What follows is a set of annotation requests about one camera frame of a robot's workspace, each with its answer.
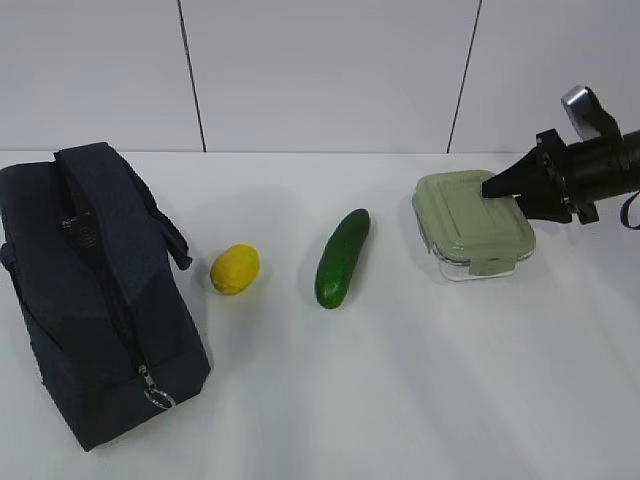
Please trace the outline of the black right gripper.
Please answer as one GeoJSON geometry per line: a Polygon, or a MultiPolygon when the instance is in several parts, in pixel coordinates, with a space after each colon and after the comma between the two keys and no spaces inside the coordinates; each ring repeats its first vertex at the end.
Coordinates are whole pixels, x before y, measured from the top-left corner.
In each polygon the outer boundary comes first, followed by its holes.
{"type": "Polygon", "coordinates": [[[555,129],[536,135],[536,148],[482,183],[484,198],[517,197],[523,215],[530,220],[568,224],[576,215],[582,225],[600,220],[594,200],[588,200],[580,184],[588,173],[589,158],[599,138],[564,143],[555,129]]]}

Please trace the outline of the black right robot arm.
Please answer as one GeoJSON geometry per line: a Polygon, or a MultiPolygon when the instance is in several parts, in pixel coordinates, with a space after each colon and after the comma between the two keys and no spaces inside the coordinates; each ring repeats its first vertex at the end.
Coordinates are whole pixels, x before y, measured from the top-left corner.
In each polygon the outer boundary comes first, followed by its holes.
{"type": "Polygon", "coordinates": [[[482,184],[487,199],[512,196],[524,216],[560,224],[599,220],[596,203],[639,192],[639,133],[567,145],[556,130],[541,132],[523,158],[482,184]]]}

